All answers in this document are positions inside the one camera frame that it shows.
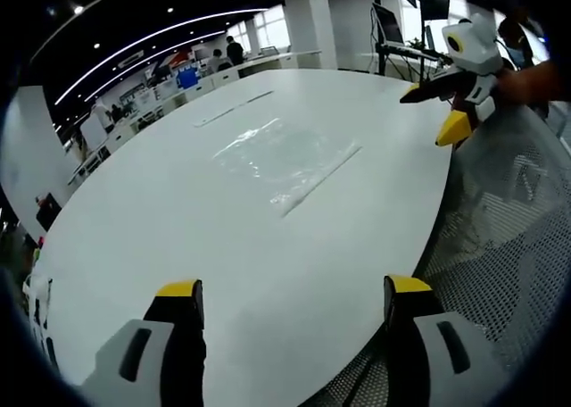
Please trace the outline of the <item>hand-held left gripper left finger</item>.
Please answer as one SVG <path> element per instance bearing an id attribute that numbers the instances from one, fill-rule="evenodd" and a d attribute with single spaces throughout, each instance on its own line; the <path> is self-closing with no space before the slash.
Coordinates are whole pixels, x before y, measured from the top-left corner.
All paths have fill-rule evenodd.
<path id="1" fill-rule="evenodd" d="M 79 389 L 93 406 L 203 406 L 203 331 L 202 281 L 169 283 L 102 345 Z"/>

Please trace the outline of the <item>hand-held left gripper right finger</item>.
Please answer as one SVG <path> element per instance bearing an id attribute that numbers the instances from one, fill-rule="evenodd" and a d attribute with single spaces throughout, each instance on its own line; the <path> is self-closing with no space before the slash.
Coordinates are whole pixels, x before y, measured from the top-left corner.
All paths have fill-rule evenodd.
<path id="1" fill-rule="evenodd" d="M 489 405 L 507 372 L 483 332 L 418 278 L 387 275 L 384 290 L 388 404 Z"/>

